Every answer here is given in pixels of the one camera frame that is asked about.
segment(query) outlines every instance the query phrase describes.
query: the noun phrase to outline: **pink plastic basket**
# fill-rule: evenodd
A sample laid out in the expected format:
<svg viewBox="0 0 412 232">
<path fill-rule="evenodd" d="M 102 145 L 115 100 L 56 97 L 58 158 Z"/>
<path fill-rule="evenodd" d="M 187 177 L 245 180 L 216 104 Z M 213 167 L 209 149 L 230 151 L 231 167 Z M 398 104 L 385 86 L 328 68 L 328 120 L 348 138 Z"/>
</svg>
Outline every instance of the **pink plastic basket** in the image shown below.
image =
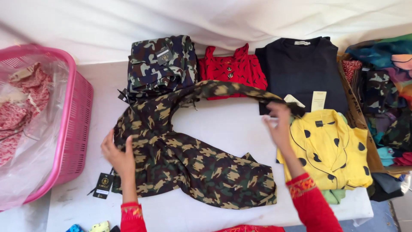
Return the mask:
<svg viewBox="0 0 412 232">
<path fill-rule="evenodd" d="M 75 61 L 65 51 L 39 45 L 13 46 L 0 50 L 0 63 L 17 71 L 30 65 L 30 56 L 39 54 L 66 62 L 69 76 L 53 168 L 47 181 L 24 203 L 39 199 L 53 186 L 71 181 L 82 173 L 93 102 L 93 87 L 77 72 Z"/>
</svg>

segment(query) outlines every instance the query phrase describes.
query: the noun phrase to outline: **white backdrop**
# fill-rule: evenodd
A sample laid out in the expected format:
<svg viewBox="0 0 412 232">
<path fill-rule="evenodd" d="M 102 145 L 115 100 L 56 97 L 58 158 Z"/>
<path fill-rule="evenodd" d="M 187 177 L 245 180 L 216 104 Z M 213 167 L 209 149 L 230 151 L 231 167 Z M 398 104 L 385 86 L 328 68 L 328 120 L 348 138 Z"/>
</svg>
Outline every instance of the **white backdrop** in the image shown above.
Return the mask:
<svg viewBox="0 0 412 232">
<path fill-rule="evenodd" d="M 2 0 L 0 48 L 35 42 L 78 64 L 127 60 L 131 43 L 187 34 L 230 54 L 279 38 L 330 36 L 341 51 L 412 33 L 411 0 Z"/>
</svg>

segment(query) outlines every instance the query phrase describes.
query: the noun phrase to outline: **folded camouflage clothing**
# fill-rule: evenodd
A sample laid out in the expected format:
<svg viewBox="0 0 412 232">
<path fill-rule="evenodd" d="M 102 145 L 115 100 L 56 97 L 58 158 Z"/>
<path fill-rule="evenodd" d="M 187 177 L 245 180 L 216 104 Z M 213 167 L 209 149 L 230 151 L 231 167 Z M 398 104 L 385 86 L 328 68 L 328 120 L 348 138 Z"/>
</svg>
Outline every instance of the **folded camouflage clothing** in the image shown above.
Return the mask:
<svg viewBox="0 0 412 232">
<path fill-rule="evenodd" d="M 132 44 L 127 90 L 134 100 L 156 97 L 197 82 L 196 54 L 189 36 Z"/>
<path fill-rule="evenodd" d="M 296 103 L 285 103 L 272 93 L 216 80 L 205 80 L 157 98 L 140 99 L 126 109 L 114 127 L 114 142 L 122 151 L 128 136 L 133 137 L 139 197 L 180 188 L 198 201 L 221 208 L 244 209 L 276 203 L 276 184 L 270 166 L 257 163 L 249 154 L 235 157 L 173 131 L 172 116 L 183 104 L 199 98 L 233 94 L 266 103 L 284 103 L 292 114 L 304 114 L 303 108 Z M 122 192 L 116 172 L 112 192 Z"/>
</svg>

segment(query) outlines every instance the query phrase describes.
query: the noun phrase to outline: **cardboard box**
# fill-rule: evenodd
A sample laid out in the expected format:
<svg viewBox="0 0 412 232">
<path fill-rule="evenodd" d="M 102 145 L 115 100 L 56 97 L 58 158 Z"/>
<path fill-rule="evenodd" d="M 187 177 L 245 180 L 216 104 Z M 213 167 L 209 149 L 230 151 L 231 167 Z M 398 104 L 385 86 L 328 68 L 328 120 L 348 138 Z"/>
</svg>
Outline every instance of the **cardboard box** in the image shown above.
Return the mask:
<svg viewBox="0 0 412 232">
<path fill-rule="evenodd" d="M 369 166 L 369 170 L 372 173 L 387 173 L 387 174 L 407 174 L 408 171 L 412 170 L 412 166 L 388 166 L 384 167 L 382 165 L 381 159 L 379 157 L 376 144 L 372 139 L 372 135 L 368 129 L 366 124 L 365 118 L 363 117 L 363 113 L 361 107 L 359 106 L 359 102 L 355 95 L 353 94 L 352 88 L 349 85 L 348 80 L 345 77 L 342 68 L 342 60 L 350 59 L 349 54 L 344 54 L 340 57 L 338 61 L 338 70 L 340 74 L 340 78 L 342 81 L 343 89 L 345 90 L 346 98 L 348 100 L 348 112 L 346 113 L 345 117 L 348 120 L 348 125 L 351 127 L 357 127 L 360 129 L 368 130 L 368 140 L 366 142 L 366 148 L 368 150 L 367 153 L 367 162 Z"/>
</svg>

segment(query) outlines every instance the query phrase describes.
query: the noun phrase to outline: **black t-shirt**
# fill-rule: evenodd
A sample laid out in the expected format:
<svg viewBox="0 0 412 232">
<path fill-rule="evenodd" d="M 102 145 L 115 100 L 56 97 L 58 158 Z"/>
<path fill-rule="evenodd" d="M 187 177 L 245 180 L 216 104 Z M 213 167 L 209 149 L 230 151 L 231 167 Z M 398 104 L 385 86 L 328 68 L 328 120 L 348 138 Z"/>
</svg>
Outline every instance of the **black t-shirt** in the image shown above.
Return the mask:
<svg viewBox="0 0 412 232">
<path fill-rule="evenodd" d="M 281 38 L 256 49 L 255 54 L 266 76 L 268 92 L 281 98 L 290 94 L 310 112 L 313 91 L 326 91 L 324 108 L 346 113 L 348 103 L 337 69 L 337 47 L 329 37 Z M 259 107 L 260 115 L 269 113 L 265 104 Z"/>
</svg>

